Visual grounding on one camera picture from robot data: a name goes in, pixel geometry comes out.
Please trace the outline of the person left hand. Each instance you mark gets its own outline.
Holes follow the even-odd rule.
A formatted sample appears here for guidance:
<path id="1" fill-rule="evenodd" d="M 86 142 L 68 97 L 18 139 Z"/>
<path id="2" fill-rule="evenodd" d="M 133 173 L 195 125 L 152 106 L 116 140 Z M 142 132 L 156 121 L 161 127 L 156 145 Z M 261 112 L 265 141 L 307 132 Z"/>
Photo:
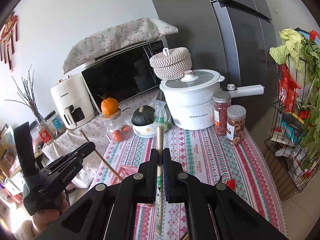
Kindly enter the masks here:
<path id="1" fill-rule="evenodd" d="M 14 233 L 16 239 L 34 239 L 42 233 L 49 224 L 55 222 L 63 213 L 69 209 L 65 193 L 60 194 L 60 210 L 40 210 L 32 216 L 32 220 L 25 220 L 20 228 Z"/>

